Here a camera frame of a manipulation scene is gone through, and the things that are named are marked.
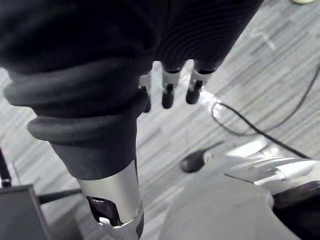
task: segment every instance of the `black cable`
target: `black cable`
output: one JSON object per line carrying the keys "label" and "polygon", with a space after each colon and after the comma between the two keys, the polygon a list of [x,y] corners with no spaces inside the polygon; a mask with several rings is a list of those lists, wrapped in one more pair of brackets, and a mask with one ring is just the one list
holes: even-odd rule
{"label": "black cable", "polygon": [[220,104],[222,106],[224,106],[225,108],[231,110],[232,112],[234,112],[236,115],[238,115],[243,121],[245,121],[246,124],[248,124],[253,130],[255,130],[258,134],[261,134],[263,136],[265,136],[267,139],[271,140],[272,142],[274,142],[275,144],[278,144],[279,146],[283,147],[284,149],[287,149],[288,151],[294,153],[295,155],[303,158],[303,159],[310,159],[309,156],[303,154],[302,152],[284,144],[283,142],[275,139],[274,137],[270,136],[269,134],[265,133],[264,131],[258,129],[255,125],[253,125],[248,119],[246,119],[240,112],[238,112],[237,110],[235,110],[234,108],[232,108],[231,106],[221,103],[221,102],[216,102],[213,107],[212,107],[212,115],[213,115],[213,108],[216,104]]}
{"label": "black cable", "polygon": [[58,191],[58,192],[52,192],[47,193],[43,195],[38,195],[39,203],[40,204],[46,204],[50,203],[55,200],[63,199],[69,196],[73,196],[76,194],[81,194],[82,190],[80,188],[76,189],[70,189],[70,190],[64,190],[64,191]]}
{"label": "black cable", "polygon": [[[319,72],[320,72],[320,64],[317,66],[317,69],[315,71],[315,74],[310,82],[310,84],[308,85],[306,91],[304,92],[304,94],[302,95],[302,98],[301,100],[298,102],[298,104],[295,106],[295,108],[293,109],[293,111],[291,113],[288,114],[288,116],[286,116],[283,120],[281,120],[279,123],[277,123],[276,125],[270,127],[270,128],[267,128],[264,130],[264,132],[269,132],[271,130],[274,130],[278,127],[280,127],[281,125],[283,125],[285,122],[287,122],[293,115],[296,114],[296,112],[301,108],[302,104],[305,102],[305,100],[307,99],[307,96],[311,90],[311,88],[313,87],[316,79],[318,78],[318,75],[319,75]],[[223,123],[221,123],[220,121],[217,120],[217,118],[214,116],[213,114],[213,109],[214,107],[216,106],[216,104],[213,105],[213,107],[211,108],[211,115],[212,115],[212,118],[213,120],[220,126],[222,127],[223,129],[225,129],[226,131],[228,131],[229,133],[233,134],[233,135],[236,135],[236,136],[239,136],[239,137],[249,137],[249,136],[255,136],[257,135],[258,133],[241,133],[241,132],[237,132],[229,127],[227,127],[226,125],[224,125]]]}

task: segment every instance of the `black fabric sleeve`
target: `black fabric sleeve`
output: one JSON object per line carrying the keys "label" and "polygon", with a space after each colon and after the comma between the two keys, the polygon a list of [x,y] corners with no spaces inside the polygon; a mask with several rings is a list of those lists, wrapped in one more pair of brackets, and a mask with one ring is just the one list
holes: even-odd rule
{"label": "black fabric sleeve", "polygon": [[139,77],[166,24],[168,1],[2,0],[4,95],[30,107],[31,134],[49,141],[82,180],[109,177],[136,157]]}

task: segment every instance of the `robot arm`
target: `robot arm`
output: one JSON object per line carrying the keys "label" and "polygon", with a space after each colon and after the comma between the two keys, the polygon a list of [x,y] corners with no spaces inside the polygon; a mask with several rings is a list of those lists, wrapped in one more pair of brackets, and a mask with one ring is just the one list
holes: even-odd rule
{"label": "robot arm", "polygon": [[33,109],[28,130],[51,143],[94,218],[116,237],[142,234],[136,119],[151,107],[153,61],[163,64],[162,104],[170,108],[184,62],[195,59],[186,100],[196,103],[261,3],[0,2],[0,66],[12,79],[4,95]]}

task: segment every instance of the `cable wire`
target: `cable wire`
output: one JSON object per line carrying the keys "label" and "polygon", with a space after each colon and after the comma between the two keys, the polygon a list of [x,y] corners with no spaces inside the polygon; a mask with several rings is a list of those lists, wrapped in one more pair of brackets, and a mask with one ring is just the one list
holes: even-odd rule
{"label": "cable wire", "polygon": [[[315,74],[311,80],[311,82],[309,83],[306,91],[304,92],[304,94],[302,95],[300,101],[298,102],[298,104],[295,106],[295,108],[292,110],[291,113],[289,113],[283,120],[281,120],[280,122],[278,122],[277,124],[275,124],[274,126],[265,129],[263,132],[270,132],[278,127],[280,127],[281,125],[283,125],[284,123],[286,123],[290,118],[292,118],[293,115],[296,114],[296,112],[301,108],[301,106],[303,105],[303,103],[305,102],[305,100],[307,99],[307,96],[310,93],[310,90],[312,89],[313,85],[315,84],[316,79],[318,78],[320,72],[320,64],[318,64],[317,69],[315,71]],[[231,128],[229,128],[228,126],[224,125],[223,123],[221,123],[220,121],[218,121],[218,119],[214,116],[214,107],[216,106],[216,104],[214,104],[211,108],[211,116],[212,119],[223,129],[225,129],[226,131],[228,131],[229,133],[239,136],[239,137],[249,137],[249,136],[256,136],[259,133],[242,133],[242,132],[238,132],[235,131]]]}
{"label": "cable wire", "polygon": [[[320,64],[318,64],[317,66],[317,69],[316,69],[316,72],[315,72],[315,75],[314,77],[312,78],[312,81],[310,82],[310,84],[308,85],[305,93],[303,94],[301,100],[299,101],[299,103],[296,105],[296,107],[293,109],[293,111],[288,114],[288,116],[286,116],[282,121],[280,121],[279,123],[277,123],[276,125],[266,129],[266,130],[260,130],[259,128],[257,128],[253,123],[251,123],[247,118],[245,118],[240,112],[238,112],[237,110],[235,110],[233,107],[225,104],[225,103],[222,103],[222,102],[216,102],[212,108],[211,108],[211,116],[212,116],[212,119],[219,125],[221,126],[223,129],[227,130],[229,133],[233,134],[233,135],[236,135],[236,136],[255,136],[257,134],[260,134],[260,135],[263,135],[265,136],[267,139],[269,139],[270,141],[272,141],[273,143],[283,147],[284,149],[294,153],[295,155],[303,158],[303,159],[310,159],[309,156],[305,155],[304,153],[286,145],[285,143],[279,141],[278,139],[270,136],[269,134],[267,134],[266,132],[269,132],[273,129],[276,129],[278,128],[279,126],[283,125],[285,122],[287,122],[302,106],[302,104],[305,102],[311,88],[313,87],[316,79],[318,78],[318,75],[319,75],[319,72],[320,72]],[[214,108],[215,106],[219,104],[221,106],[224,106],[225,108],[231,110],[232,112],[234,112],[239,118],[241,118],[246,124],[248,124],[248,126],[250,128],[252,128],[256,133],[253,133],[253,134],[245,134],[245,133],[241,133],[241,132],[237,132],[237,131],[234,131],[232,129],[230,129],[229,127],[227,127],[226,125],[224,125],[223,123],[221,123],[220,121],[217,120],[217,118],[215,117],[214,115]]]}

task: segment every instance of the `gray carpet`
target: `gray carpet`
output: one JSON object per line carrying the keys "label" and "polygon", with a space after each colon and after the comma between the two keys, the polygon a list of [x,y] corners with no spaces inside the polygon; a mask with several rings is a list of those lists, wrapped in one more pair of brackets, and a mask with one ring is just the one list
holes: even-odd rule
{"label": "gray carpet", "polygon": [[[282,120],[297,104],[320,60],[320,2],[295,5],[287,0],[264,3],[232,51],[215,72],[197,105],[187,105],[185,95],[192,62],[183,69],[171,109],[161,106],[161,69],[152,73],[152,110],[138,119],[137,159],[144,202],[144,240],[158,239],[166,213],[184,184],[195,174],[182,173],[180,160],[198,148],[217,141],[235,141],[214,123],[212,104],[221,100],[248,117],[261,129]],[[0,70],[0,86],[9,82]],[[301,110],[270,134],[311,157],[320,155],[320,79]],[[26,124],[34,118],[30,109],[10,106],[0,96],[0,144],[15,184],[34,184],[38,194],[77,187],[47,142],[31,137]],[[217,109],[228,126],[248,127],[226,109]],[[55,232],[78,223],[86,240],[109,239],[94,221],[83,197],[75,196],[42,206]]]}

